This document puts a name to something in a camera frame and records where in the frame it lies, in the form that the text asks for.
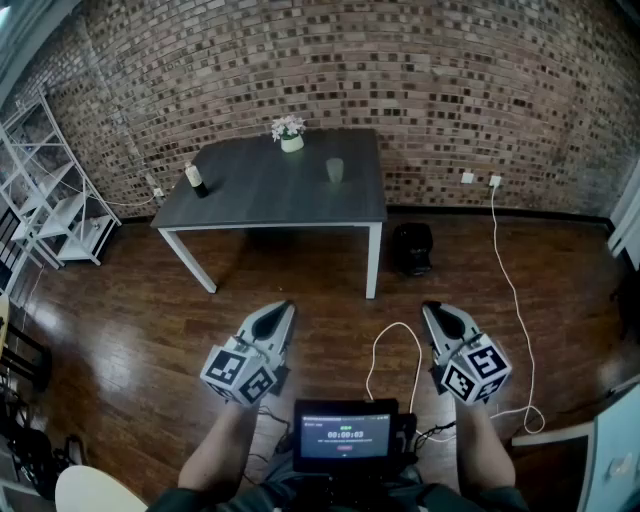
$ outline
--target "wooden floor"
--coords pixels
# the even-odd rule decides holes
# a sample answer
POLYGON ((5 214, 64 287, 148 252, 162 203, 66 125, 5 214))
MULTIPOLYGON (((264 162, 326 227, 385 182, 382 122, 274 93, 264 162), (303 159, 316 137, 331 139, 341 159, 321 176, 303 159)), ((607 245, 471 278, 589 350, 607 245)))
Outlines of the wooden floor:
MULTIPOLYGON (((640 347, 618 341, 620 323, 609 302, 625 267, 608 254, 601 225, 507 217, 499 223, 502 258, 536 356, 534 403, 551 426, 591 418, 597 407, 558 412, 640 371, 640 347)), ((219 285, 209 295, 157 232, 123 226, 101 267, 76 263, 48 270, 33 294, 27 331, 54 354, 53 380, 36 397, 37 410, 54 441, 80 434, 92 465, 151 502, 175 485, 222 404, 198 379, 211 345, 223 344, 250 312, 281 299, 298 308, 291 374, 282 396, 266 400, 281 416, 291 415, 296 398, 365 398, 371 344, 386 325, 402 321, 425 343, 414 411, 419 428, 452 420, 453 399, 436 394, 428 372, 419 316, 427 299, 468 311, 502 344, 514 376, 489 407, 522 407, 531 361, 493 252, 492 229, 490 217, 392 217, 383 235, 377 298, 369 301, 363 230, 184 235, 219 285), (433 270, 423 278, 399 276, 390 262, 387 241, 407 220, 428 222, 433 231, 433 270)), ((406 409, 416 360, 411 335, 390 331, 378 348, 375 396, 396 397, 406 409)), ((508 438, 522 421, 518 414, 495 424, 508 438)), ((281 433, 279 424, 261 417, 252 452, 268 457, 281 433)), ((425 479, 457 488, 454 454, 455 441, 427 443, 420 461, 425 479)), ((251 458, 248 474, 259 478, 262 467, 251 458)), ((526 475, 519 485, 535 489, 531 471, 526 475)))

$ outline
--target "screen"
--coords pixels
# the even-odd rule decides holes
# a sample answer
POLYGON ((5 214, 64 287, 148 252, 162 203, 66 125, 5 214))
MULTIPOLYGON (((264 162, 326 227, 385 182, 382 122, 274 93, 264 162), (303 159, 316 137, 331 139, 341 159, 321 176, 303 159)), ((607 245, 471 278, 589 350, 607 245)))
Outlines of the screen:
POLYGON ((386 457, 390 414, 302 416, 300 455, 312 459, 386 457))

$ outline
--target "flower vase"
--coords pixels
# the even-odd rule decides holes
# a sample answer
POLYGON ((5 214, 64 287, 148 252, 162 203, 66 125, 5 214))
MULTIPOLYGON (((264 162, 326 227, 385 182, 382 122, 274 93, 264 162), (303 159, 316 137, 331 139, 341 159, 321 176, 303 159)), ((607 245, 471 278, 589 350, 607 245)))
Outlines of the flower vase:
POLYGON ((296 135, 291 139, 282 137, 282 139, 280 139, 280 147, 285 153, 293 153, 304 147, 304 141, 300 135, 296 135))

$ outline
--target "baseboard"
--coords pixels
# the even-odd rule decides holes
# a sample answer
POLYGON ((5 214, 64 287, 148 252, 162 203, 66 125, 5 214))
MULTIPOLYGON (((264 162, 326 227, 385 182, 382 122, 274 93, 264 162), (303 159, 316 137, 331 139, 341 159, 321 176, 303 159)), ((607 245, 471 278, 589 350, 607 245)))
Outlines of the baseboard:
MULTIPOLYGON (((387 206, 387 212, 396 214, 491 215, 491 208, 481 206, 405 206, 390 204, 387 206)), ((496 208, 495 212, 496 216, 501 217, 526 217, 533 219, 568 220, 573 222, 604 224, 613 231, 613 223, 611 222, 611 219, 595 215, 521 210, 519 208, 496 208)))
POLYGON ((120 219, 120 222, 123 224, 151 224, 152 220, 152 215, 141 215, 139 217, 127 217, 126 219, 120 219))

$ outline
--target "brick wall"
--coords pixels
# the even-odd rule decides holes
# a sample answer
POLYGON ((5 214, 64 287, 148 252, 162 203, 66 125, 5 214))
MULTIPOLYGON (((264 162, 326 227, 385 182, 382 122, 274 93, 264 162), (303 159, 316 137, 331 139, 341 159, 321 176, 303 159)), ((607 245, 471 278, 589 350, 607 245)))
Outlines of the brick wall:
POLYGON ((144 201, 145 173, 169 188, 203 145, 294 112, 375 128, 389 203, 487 205, 497 173, 501 206, 606 215, 640 148, 640 45, 614 5, 85 0, 5 110, 44 84, 111 201, 144 201))

